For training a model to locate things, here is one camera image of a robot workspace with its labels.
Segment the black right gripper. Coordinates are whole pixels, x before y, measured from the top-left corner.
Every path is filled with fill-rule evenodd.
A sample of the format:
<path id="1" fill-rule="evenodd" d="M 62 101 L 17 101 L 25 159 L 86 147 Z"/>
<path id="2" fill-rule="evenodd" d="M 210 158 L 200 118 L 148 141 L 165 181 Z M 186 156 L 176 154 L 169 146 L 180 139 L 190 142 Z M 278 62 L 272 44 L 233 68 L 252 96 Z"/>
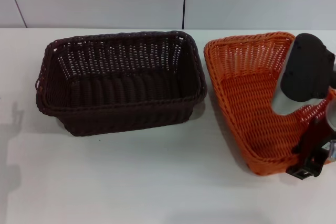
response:
<path id="1" fill-rule="evenodd" d="M 327 160 L 327 151 L 322 147 L 331 140 L 332 130 L 324 116 L 313 125 L 313 131 L 306 130 L 299 143 L 293 148 L 293 153 L 299 155 L 302 162 L 311 153 L 311 165 L 295 165 L 286 169 L 286 173 L 304 180 L 308 177 L 318 177 Z"/>

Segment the orange woven basket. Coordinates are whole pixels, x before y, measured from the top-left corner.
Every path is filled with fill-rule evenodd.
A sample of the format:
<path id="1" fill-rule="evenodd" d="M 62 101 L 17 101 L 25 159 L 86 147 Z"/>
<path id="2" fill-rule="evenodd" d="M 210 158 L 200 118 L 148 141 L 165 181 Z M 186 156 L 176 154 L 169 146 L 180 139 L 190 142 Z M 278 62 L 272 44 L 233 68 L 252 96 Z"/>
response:
<path id="1" fill-rule="evenodd" d="M 242 157 L 257 175 L 283 173 L 299 162 L 294 148 L 314 119 L 324 117 L 336 90 L 318 105 L 281 116 L 271 98 L 295 37 L 278 31 L 209 41 L 204 57 L 219 107 Z"/>

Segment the dark brown woven basket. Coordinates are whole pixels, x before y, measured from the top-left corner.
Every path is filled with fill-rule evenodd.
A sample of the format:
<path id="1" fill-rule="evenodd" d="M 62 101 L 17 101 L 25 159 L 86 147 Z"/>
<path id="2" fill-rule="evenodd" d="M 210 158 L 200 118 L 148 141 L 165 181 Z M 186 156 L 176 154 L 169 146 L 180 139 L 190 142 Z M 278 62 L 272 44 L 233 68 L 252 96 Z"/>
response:
<path id="1" fill-rule="evenodd" d="M 192 36 L 142 31 L 51 42 L 36 91 L 41 113 L 90 136 L 186 122 L 207 85 Z"/>

